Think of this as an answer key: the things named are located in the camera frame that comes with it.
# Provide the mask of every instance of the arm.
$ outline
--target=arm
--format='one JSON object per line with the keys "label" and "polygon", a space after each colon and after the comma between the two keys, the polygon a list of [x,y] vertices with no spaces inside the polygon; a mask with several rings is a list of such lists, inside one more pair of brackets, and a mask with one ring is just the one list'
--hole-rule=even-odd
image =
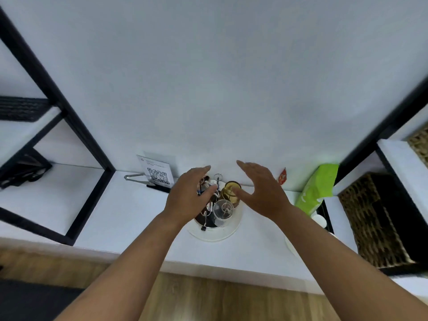
{"label": "arm", "polygon": [[57,321],[138,320],[171,243],[208,203],[217,185],[201,196],[196,185],[210,167],[183,174],[162,213],[56,319]]}
{"label": "arm", "polygon": [[428,306],[395,284],[288,201],[270,171],[238,161],[254,182],[254,193],[234,189],[250,208],[284,232],[345,320],[426,320]]}

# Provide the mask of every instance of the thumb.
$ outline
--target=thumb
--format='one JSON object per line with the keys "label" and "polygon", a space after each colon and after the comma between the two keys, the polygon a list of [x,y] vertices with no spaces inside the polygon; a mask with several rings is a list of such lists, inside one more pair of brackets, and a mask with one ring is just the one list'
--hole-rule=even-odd
{"label": "thumb", "polygon": [[211,196],[216,192],[217,190],[217,185],[212,185],[210,188],[206,189],[201,196],[199,196],[199,199],[204,203],[204,205],[206,205],[210,199]]}
{"label": "thumb", "polygon": [[251,195],[249,193],[239,187],[233,187],[232,191],[235,193],[236,197],[238,197],[244,203],[248,204],[251,198]]}

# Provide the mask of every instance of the qr code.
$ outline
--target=qr code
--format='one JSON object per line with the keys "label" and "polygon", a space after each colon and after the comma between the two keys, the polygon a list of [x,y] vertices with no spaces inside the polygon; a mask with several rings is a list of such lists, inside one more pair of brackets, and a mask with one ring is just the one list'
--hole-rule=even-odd
{"label": "qr code", "polygon": [[164,184],[169,185],[169,180],[166,172],[154,170],[147,168],[148,172],[150,173],[150,178],[153,181],[162,182]]}

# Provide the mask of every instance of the white card with qr code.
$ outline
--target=white card with qr code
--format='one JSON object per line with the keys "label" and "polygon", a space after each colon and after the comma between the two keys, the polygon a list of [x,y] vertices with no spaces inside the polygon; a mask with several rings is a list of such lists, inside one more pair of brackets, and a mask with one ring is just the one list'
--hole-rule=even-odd
{"label": "white card with qr code", "polygon": [[168,188],[174,186],[173,174],[171,173],[171,168],[168,163],[152,160],[140,155],[137,155],[137,157],[149,181]]}

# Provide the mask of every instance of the glass cup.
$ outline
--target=glass cup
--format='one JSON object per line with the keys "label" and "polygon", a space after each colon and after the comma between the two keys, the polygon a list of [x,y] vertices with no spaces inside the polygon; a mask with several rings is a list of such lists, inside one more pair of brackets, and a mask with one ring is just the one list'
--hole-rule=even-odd
{"label": "glass cup", "polygon": [[233,193],[232,188],[242,188],[236,181],[228,181],[221,190],[221,198],[229,200],[234,208],[239,205],[239,198]]}
{"label": "glass cup", "polygon": [[212,221],[218,227],[225,227],[231,221],[233,215],[233,205],[226,199],[220,199],[214,204]]}

